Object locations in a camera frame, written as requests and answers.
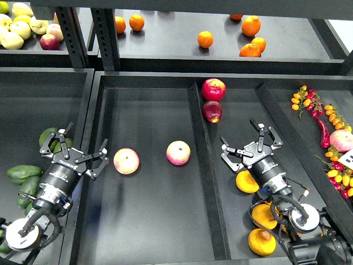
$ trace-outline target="orange fruit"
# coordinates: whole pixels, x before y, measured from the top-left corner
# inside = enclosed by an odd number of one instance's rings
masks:
[[[118,34],[121,34],[124,32],[124,30],[126,29],[126,23],[125,23],[124,18],[115,17],[115,28],[116,28],[116,32]]]
[[[197,37],[197,42],[202,48],[208,48],[213,43],[213,36],[209,31],[202,31]]]
[[[243,15],[234,15],[234,14],[230,14],[229,15],[231,17],[231,19],[233,20],[241,20]]]
[[[264,38],[260,38],[260,37],[255,38],[252,40],[252,43],[256,44],[260,48],[261,53],[264,52],[266,48],[266,40]]]
[[[260,57],[260,55],[261,55],[260,48],[253,43],[244,45],[244,47],[241,48],[239,53],[240,57]]]
[[[245,36],[255,36],[261,28],[260,19],[256,15],[251,15],[244,19],[242,24],[242,32]]]
[[[132,15],[131,18],[129,19],[129,25],[133,30],[140,31],[143,29],[143,26],[145,25],[145,20],[143,19],[142,16],[135,14],[135,15]]]

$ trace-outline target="black cable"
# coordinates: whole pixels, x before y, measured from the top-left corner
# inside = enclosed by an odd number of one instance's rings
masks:
[[[266,230],[268,233],[270,233],[274,238],[275,240],[278,242],[278,244],[280,245],[280,247],[283,249],[283,251],[285,252],[285,254],[287,255],[288,259],[290,260],[290,262],[292,262],[292,258],[289,254],[289,251],[287,250],[285,244],[273,233],[272,230],[266,228],[265,226],[263,226],[262,224],[260,224],[259,222],[257,222],[253,217],[252,217],[252,210],[253,208],[255,208],[257,205],[261,204],[262,202],[264,202],[263,200],[260,200],[258,201],[257,203],[253,204],[252,206],[249,207],[249,210],[248,210],[248,214],[251,218],[251,220],[256,223],[259,227],[261,227],[262,229]]]

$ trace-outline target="green apple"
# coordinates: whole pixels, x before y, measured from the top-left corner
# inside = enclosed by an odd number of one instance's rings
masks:
[[[32,17],[29,21],[29,26],[31,30],[39,35],[46,34],[46,28],[49,26],[48,20],[38,20],[35,17]]]
[[[0,26],[0,40],[1,40],[2,35],[6,32],[9,32],[8,29],[5,28],[4,26]]]
[[[18,50],[22,47],[24,40],[15,32],[2,34],[1,45],[7,50]]]
[[[33,17],[33,11],[32,9],[27,6],[25,3],[14,3],[12,5],[12,14],[17,17],[19,15],[29,15],[30,17]]]
[[[9,13],[9,5],[5,1],[0,1],[0,14]]]
[[[24,40],[31,37],[31,28],[24,21],[17,21],[17,22],[12,23],[10,25],[10,31],[17,33]]]
[[[8,15],[0,14],[0,26],[10,29],[12,19]]]

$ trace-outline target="pink apple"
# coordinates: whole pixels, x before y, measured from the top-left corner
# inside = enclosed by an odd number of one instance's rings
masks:
[[[46,28],[46,33],[54,35],[55,37],[57,37],[57,39],[59,41],[62,41],[64,39],[64,36],[62,35],[62,31],[61,31],[60,25],[58,25],[58,24],[50,24]]]
[[[116,170],[124,175],[134,173],[140,164],[140,159],[138,158],[137,153],[130,148],[118,150],[113,161]]]
[[[60,43],[57,37],[51,34],[44,34],[40,38],[40,46],[47,51],[60,51]]]
[[[207,101],[220,101],[226,93],[226,85],[219,79],[207,79],[202,85],[202,95]]]
[[[353,149],[353,134],[347,130],[340,129],[330,135],[330,144],[339,152],[346,152]]]
[[[183,141],[174,141],[167,148],[168,160],[176,166],[181,166],[188,162],[190,158],[190,147]]]

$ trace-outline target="green fruit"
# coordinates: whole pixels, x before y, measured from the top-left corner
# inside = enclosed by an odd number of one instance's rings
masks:
[[[2,242],[2,244],[0,245],[0,253],[5,253],[8,254],[12,251],[12,249],[9,247],[9,245],[7,244],[7,241],[4,240],[4,242]]]
[[[38,176],[32,176],[25,180],[21,185],[20,192],[28,193],[31,196],[34,196],[39,190],[39,179]],[[18,198],[17,205],[21,208],[26,208],[31,203],[30,200],[23,200]]]
[[[55,132],[55,133],[58,133],[59,132],[59,129],[58,128],[48,128],[46,130],[44,130],[42,132],[42,134],[40,135],[39,137],[39,146],[42,147],[42,145],[44,144],[46,138],[48,137],[48,134],[51,133],[51,132]],[[50,145],[50,151],[53,151],[56,144],[58,143],[58,140],[55,140],[51,145]]]
[[[66,146],[67,148],[71,148],[72,147],[72,140],[70,138],[66,138],[65,139],[65,142],[66,142]],[[61,145],[60,143],[58,142],[54,148],[54,151],[53,153],[58,153],[61,151]]]
[[[33,208],[33,204],[30,203],[28,204],[28,206],[26,207],[26,209],[24,209],[24,215],[27,216],[29,211]]]
[[[43,171],[36,166],[18,165],[7,171],[8,178],[15,184],[22,184],[31,176],[42,176]]]
[[[4,1],[0,1],[0,14],[7,14],[9,11],[9,5]]]

